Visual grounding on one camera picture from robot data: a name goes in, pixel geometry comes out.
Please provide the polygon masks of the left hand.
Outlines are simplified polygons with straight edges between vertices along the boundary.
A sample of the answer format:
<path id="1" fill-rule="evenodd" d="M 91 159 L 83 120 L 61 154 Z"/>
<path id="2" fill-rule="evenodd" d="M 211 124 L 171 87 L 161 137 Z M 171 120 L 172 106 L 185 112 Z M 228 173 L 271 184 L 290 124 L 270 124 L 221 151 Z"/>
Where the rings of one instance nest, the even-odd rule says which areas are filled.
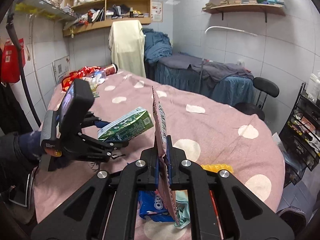
<path id="1" fill-rule="evenodd" d="M 59 158 L 62 156 L 62 152 L 54 148 L 44 148 L 43 150 L 46 154 L 51 155 L 52 157 Z"/>

